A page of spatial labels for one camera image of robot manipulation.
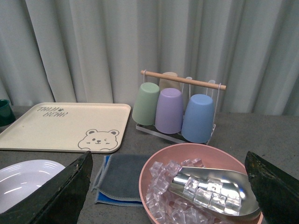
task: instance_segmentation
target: plastic cup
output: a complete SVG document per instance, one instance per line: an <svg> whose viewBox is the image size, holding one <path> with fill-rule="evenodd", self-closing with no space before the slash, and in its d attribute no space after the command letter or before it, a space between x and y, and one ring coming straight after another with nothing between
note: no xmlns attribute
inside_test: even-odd
<svg viewBox="0 0 299 224"><path fill-rule="evenodd" d="M183 123L183 97L181 91L166 88L161 91L156 112L156 129L165 134L181 131Z"/></svg>
<svg viewBox="0 0 299 224"><path fill-rule="evenodd" d="M0 99L0 126L6 126L15 121L14 113L9 105L9 100Z"/></svg>
<svg viewBox="0 0 299 224"><path fill-rule="evenodd" d="M154 83L143 83L138 91L132 118L140 125L154 125L160 88Z"/></svg>
<svg viewBox="0 0 299 224"><path fill-rule="evenodd" d="M163 73L163 75L168 75L168 76L173 76L173 77L178 77L177 73L175 72L165 72ZM167 79L160 79L159 82L159 87L160 87L160 91L162 91L163 89L167 89L167 88L175 88L180 90L181 86L179 82L175 82L175 81L171 81L171 80L167 80Z"/></svg>
<svg viewBox="0 0 299 224"><path fill-rule="evenodd" d="M214 103L211 97L196 94L190 98L182 125L182 136L194 143L205 143L211 138Z"/></svg>

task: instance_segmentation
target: wooden dowel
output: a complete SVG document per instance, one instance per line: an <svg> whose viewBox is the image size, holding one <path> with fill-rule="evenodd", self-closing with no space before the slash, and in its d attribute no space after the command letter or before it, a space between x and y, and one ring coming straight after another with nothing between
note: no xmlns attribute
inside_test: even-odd
<svg viewBox="0 0 299 224"><path fill-rule="evenodd" d="M146 76L151 76L151 77L156 77L156 78L162 78L162 79L167 79L179 83L186 83L186 84L191 84L191 85L197 85L197 86L202 86L206 88L211 88L211 89L219 89L218 84L213 84L213 83L207 83L207 82L202 82L202 81L197 81L197 80L192 80L192 79L186 79L186 78L181 78L181 77L175 77L175 76L169 76L169 75L164 75L160 73L155 73L152 71L145 71ZM220 90L226 90L226 85L221 85Z"/></svg>

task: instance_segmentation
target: tabletop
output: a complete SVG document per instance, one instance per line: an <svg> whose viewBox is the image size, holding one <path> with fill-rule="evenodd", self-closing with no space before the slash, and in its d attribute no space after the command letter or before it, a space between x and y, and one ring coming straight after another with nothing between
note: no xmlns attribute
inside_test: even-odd
<svg viewBox="0 0 299 224"><path fill-rule="evenodd" d="M13 106L16 118L30 107ZM218 113L216 129L210 146L225 151L244 164L246 153L252 151L273 165L299 179L299 117L270 116L253 113ZM136 123L128 119L120 148L115 154L152 155L160 149L175 144L169 140L136 130ZM68 166L82 153L33 152L0 150L0 169L9 165L36 159L53 160ZM106 154L93 154L91 183ZM78 224L150 224L144 208L95 204L96 191L89 191Z"/></svg>

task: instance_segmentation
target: bear face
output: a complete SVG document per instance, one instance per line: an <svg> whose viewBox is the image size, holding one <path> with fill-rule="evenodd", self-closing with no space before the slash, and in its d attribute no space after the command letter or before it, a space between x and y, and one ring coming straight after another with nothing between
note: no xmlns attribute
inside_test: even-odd
<svg viewBox="0 0 299 224"><path fill-rule="evenodd" d="M118 134L119 131L117 130L98 132L96 129L91 129L86 132L86 136L78 143L78 147L93 151L112 150L118 146L116 139Z"/></svg>

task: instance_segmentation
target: pink bowl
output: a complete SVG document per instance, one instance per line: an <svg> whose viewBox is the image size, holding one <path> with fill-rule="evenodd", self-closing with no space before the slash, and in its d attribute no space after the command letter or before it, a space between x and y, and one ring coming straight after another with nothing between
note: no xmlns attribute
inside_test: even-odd
<svg viewBox="0 0 299 224"><path fill-rule="evenodd" d="M239 162L233 156L211 146L206 146L202 144L195 143L184 143L168 146L161 149L160 151L153 154L147 162L144 164L139 177L139 194L142 204L147 212L151 223L160 224L150 213L150 210L146 206L146 193L148 190L148 185L151 180L151 174L149 168L154 162L162 162L164 165L168 164L170 160L177 162L182 162L187 159L201 158L203 164L207 168L220 168L220 169L230 169L241 173L246 173L244 165ZM246 222L247 224L261 224L263 220L263 214L261 213L259 217L251 222Z"/></svg>

